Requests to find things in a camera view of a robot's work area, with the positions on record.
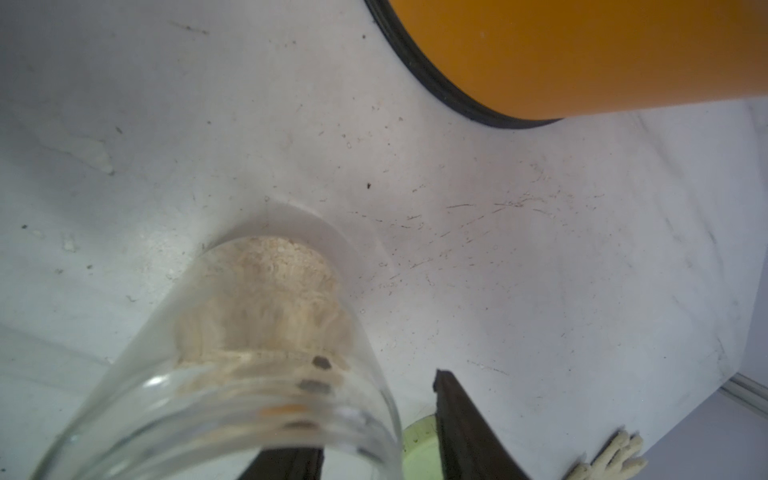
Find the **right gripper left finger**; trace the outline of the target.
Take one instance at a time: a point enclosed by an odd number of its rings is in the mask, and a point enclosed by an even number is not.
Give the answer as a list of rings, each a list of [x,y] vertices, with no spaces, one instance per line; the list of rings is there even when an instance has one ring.
[[[323,463],[324,450],[319,448],[262,450],[238,480],[317,480]]]

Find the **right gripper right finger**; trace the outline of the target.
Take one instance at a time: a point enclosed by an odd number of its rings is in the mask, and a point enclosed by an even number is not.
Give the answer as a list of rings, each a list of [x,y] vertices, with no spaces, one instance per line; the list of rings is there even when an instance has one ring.
[[[529,480],[452,372],[438,370],[433,390],[444,479]]]

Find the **glass oatmeal jar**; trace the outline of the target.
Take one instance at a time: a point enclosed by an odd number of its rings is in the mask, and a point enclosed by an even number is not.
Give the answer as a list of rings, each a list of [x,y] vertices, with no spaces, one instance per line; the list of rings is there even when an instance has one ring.
[[[38,463],[37,479],[238,479],[324,450],[320,479],[399,479],[395,401],[352,304],[354,248],[278,202],[176,280]]]

